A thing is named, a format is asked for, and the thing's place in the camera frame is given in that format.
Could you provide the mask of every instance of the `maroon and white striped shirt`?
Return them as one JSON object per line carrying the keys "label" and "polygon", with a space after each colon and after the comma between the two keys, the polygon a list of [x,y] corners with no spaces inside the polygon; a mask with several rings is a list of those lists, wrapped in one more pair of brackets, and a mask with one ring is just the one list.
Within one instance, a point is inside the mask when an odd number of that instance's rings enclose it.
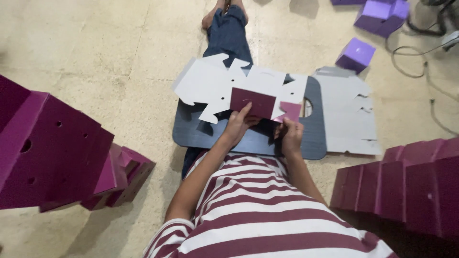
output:
{"label": "maroon and white striped shirt", "polygon": [[230,153],[207,182],[194,218],[166,222],[143,257],[396,255],[374,234],[353,228],[290,185],[279,159]]}

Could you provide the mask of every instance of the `concrete floor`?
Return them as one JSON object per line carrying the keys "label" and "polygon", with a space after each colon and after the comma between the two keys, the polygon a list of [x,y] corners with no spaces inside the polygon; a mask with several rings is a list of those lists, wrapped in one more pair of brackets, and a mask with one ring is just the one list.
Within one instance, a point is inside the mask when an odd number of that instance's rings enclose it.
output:
{"label": "concrete floor", "polygon": [[[358,6],[328,0],[246,0],[247,38],[257,65],[311,74],[333,65],[354,36],[377,47],[363,73],[374,90],[377,134],[383,148],[451,138],[430,116],[459,130],[459,105],[428,87],[425,78],[400,74],[383,39],[356,29]],[[185,149],[171,131],[177,97],[172,81],[192,56],[206,49],[201,18],[214,0],[0,0],[0,73],[31,89],[48,91],[113,132],[115,141],[157,162],[135,201],[89,212],[80,206],[39,214],[37,208],[0,211],[2,258],[139,257],[179,186]],[[424,50],[439,39],[396,32],[391,46]],[[432,80],[457,95],[459,47],[428,56]],[[419,57],[397,58],[411,72]],[[373,157],[330,154],[308,162],[329,201],[338,168]]]}

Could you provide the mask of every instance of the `jeans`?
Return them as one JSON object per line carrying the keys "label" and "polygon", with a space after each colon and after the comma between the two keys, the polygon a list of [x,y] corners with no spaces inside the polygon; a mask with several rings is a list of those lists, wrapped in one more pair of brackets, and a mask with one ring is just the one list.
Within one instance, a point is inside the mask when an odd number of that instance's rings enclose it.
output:
{"label": "jeans", "polygon": [[[249,44],[246,39],[246,17],[240,7],[231,5],[226,14],[222,14],[222,9],[217,9],[213,16],[212,25],[207,30],[209,46],[202,57],[213,56],[221,53],[229,55],[223,63],[230,67],[235,58],[250,62],[247,69],[253,65],[252,55],[250,54]],[[188,170],[198,157],[202,148],[190,147],[186,150],[183,161],[182,179],[185,178]]]}

